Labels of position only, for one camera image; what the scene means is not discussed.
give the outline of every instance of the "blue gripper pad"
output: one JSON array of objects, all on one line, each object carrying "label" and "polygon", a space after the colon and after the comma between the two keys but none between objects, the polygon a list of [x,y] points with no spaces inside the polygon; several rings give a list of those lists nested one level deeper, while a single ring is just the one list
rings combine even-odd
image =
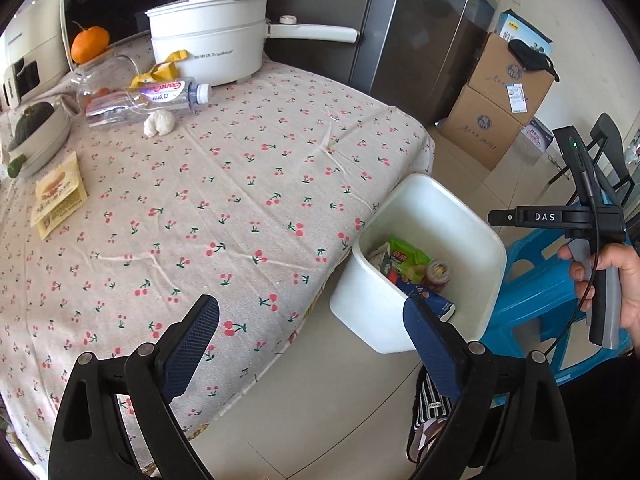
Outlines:
[{"label": "blue gripper pad", "polygon": [[[458,379],[456,360],[438,331],[440,327],[434,326],[437,323],[444,328],[446,323],[438,319],[420,296],[407,298],[402,310],[402,320],[438,392],[449,397],[452,402],[458,402],[462,388]],[[447,330],[455,330],[455,328],[449,325]],[[464,342],[459,334],[457,336],[461,342]]]},{"label": "blue gripper pad", "polygon": [[160,393],[167,404],[187,389],[219,320],[218,301],[203,294],[184,319],[172,324],[158,341],[156,376],[161,378]]}]

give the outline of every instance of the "white trash bin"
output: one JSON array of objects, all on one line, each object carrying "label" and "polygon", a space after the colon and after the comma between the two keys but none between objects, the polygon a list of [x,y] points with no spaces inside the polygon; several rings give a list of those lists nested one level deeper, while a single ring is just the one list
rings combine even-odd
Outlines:
[{"label": "white trash bin", "polygon": [[364,256],[390,236],[449,264],[451,281],[442,292],[456,305],[449,322],[466,341],[480,339],[502,284],[504,245],[471,209],[424,174],[412,174],[396,187],[353,243],[329,300],[336,317],[381,354],[415,349],[402,322],[406,294]]}]

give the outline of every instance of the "white electric cooking pot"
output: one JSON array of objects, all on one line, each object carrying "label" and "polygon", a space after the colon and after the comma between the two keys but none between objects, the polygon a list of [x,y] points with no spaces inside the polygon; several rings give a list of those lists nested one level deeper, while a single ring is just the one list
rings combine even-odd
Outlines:
[{"label": "white electric cooking pot", "polygon": [[249,77],[262,65],[266,38],[299,38],[355,43],[353,28],[298,25],[293,16],[279,24],[265,19],[267,0],[182,0],[149,9],[156,62],[186,50],[177,63],[181,76],[220,85]]}]

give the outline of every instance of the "gray refrigerator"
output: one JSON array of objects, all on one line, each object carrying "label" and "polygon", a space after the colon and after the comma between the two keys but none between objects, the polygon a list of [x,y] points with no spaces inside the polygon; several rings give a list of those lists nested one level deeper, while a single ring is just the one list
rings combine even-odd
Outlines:
[{"label": "gray refrigerator", "polygon": [[267,16],[353,27],[357,44],[269,40],[271,59],[348,84],[427,125],[446,117],[497,0],[269,0]]}]

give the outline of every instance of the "person's hand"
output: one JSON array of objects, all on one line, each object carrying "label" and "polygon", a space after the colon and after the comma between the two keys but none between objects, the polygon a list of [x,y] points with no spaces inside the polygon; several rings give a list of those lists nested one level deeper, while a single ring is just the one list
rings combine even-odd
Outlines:
[{"label": "person's hand", "polygon": [[[558,256],[563,260],[571,260],[568,245],[558,250]],[[622,310],[620,312],[620,326],[626,328],[631,335],[636,351],[640,352],[640,256],[633,247],[621,244],[605,246],[598,256],[598,269],[617,267],[620,270],[620,285],[622,286]],[[569,266],[569,276],[575,283],[575,295],[580,299],[589,284],[585,280],[585,270],[582,264],[572,262]],[[587,293],[587,299],[582,304],[582,310],[591,307],[595,293],[593,285]]]}]

